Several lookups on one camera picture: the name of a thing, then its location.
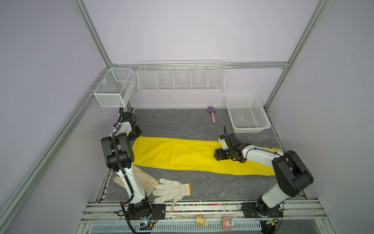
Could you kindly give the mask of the yellow trousers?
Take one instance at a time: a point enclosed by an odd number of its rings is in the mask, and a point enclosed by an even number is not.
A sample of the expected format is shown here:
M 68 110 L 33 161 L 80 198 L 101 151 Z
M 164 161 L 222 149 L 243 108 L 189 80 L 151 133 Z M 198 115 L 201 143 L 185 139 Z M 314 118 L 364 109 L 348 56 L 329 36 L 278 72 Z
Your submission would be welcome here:
M 176 170 L 203 171 L 235 176 L 274 176 L 273 169 L 257 162 L 217 161 L 217 141 L 198 141 L 160 137 L 138 137 L 133 146 L 136 166 Z

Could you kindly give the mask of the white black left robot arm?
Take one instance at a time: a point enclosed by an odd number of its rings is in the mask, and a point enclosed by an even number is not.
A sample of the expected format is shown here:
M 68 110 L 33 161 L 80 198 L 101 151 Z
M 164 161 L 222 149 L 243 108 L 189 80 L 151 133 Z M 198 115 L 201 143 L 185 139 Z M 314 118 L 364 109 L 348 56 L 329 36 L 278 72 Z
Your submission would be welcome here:
M 135 115 L 120 107 L 113 128 L 110 136 L 101 139 L 101 146 L 107 167 L 119 176 L 128 193 L 129 198 L 120 203 L 122 212 L 127 218 L 149 219 L 152 206 L 134 171 L 135 155 L 131 142 L 142 133 L 136 125 Z

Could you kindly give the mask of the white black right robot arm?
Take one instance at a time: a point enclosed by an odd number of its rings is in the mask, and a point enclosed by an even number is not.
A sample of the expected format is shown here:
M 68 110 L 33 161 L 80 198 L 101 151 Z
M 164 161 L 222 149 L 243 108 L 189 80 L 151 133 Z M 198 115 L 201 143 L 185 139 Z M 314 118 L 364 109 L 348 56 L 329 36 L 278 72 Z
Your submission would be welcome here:
M 276 185 L 259 197 L 252 209 L 242 205 L 244 213 L 251 212 L 260 217 L 268 217 L 280 208 L 282 202 L 296 197 L 314 182 L 310 171 L 299 155 L 292 150 L 276 152 L 244 143 L 237 139 L 234 133 L 228 134 L 226 127 L 224 134 L 219 137 L 219 142 L 222 148 L 215 150 L 214 153 L 217 161 L 255 162 L 272 169 L 275 173 Z

